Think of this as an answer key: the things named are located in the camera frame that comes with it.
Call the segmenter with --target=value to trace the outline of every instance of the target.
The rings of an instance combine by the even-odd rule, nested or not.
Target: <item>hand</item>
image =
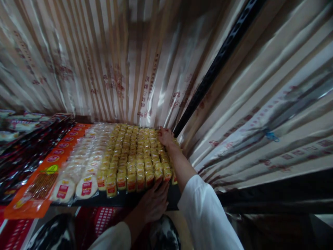
[[[144,216],[144,223],[158,220],[167,210],[166,207],[169,204],[167,202],[169,182],[164,182],[157,190],[161,182],[162,178],[160,178],[155,185],[143,195],[137,206],[137,209],[141,211],[141,214]]]
[[[173,133],[170,129],[160,126],[159,141],[166,147],[173,144]]]

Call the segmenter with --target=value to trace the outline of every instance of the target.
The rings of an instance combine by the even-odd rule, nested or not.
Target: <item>white sleeve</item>
[[[187,182],[178,208],[191,232],[194,249],[243,249],[213,188],[199,175]]]
[[[89,250],[115,249],[129,250],[131,248],[131,232],[125,222],[119,222],[102,233],[90,246]]]

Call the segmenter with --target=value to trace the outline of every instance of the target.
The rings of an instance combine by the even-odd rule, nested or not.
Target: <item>curtain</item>
[[[173,127],[246,1],[0,3],[0,108]]]
[[[184,153],[216,192],[332,167],[332,10],[268,1],[183,129]],[[257,136],[266,129],[279,142]]]

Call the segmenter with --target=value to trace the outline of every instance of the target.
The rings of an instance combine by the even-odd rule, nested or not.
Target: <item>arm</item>
[[[139,204],[125,220],[102,233],[90,246],[89,250],[130,249],[145,224],[158,220],[167,209],[169,183],[164,182],[162,186],[157,189],[161,182],[162,179],[159,179],[155,185],[144,194]]]
[[[169,156],[173,162],[173,168],[177,176],[178,186],[180,193],[183,190],[187,182],[195,175],[197,172],[192,167],[191,163],[186,159],[180,148],[173,142],[173,135],[171,130],[166,130],[160,127],[161,132],[159,136],[160,142],[166,147]]]
[[[178,208],[187,222],[195,249],[243,249],[213,188],[196,173],[173,142],[170,130],[161,128],[159,140],[168,150],[182,193]]]

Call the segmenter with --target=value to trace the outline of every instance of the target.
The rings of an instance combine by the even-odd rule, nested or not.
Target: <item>shelf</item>
[[[77,200],[72,204],[72,207],[135,207],[141,197],[142,193],[128,193],[120,191],[114,198],[107,198],[106,191],[99,191],[99,195],[87,200]],[[171,185],[168,191],[169,205],[167,210],[178,210],[177,204],[180,199],[180,191],[178,185]]]

